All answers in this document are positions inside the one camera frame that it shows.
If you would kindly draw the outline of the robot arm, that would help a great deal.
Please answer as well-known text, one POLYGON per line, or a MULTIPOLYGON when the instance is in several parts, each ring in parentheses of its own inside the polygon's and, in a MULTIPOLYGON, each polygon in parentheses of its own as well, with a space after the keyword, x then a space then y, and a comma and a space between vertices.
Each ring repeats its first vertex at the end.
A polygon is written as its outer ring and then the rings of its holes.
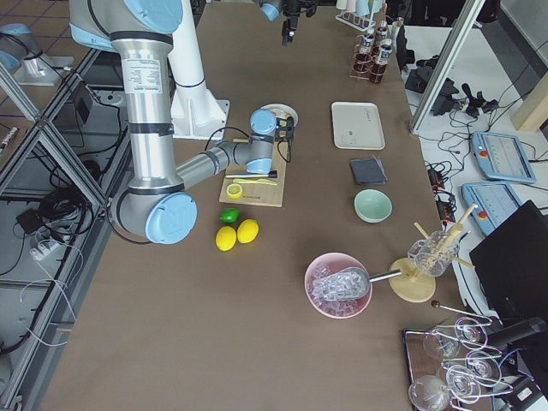
POLYGON ((275 143, 293 138, 296 112, 270 104, 251 115, 247 142, 220 140, 177 164, 175 139, 214 136, 227 114, 206 87, 190 3, 73 1, 69 11, 77 43, 121 58, 134 177, 110 213, 126 231, 159 244, 182 241, 198 214, 190 187, 232 164, 268 173, 275 143))
POLYGON ((305 0, 260 0, 254 1, 262 14, 269 20, 274 21, 278 16, 283 15, 282 45, 290 45, 295 37, 300 16, 312 17, 319 5, 318 1, 305 0))

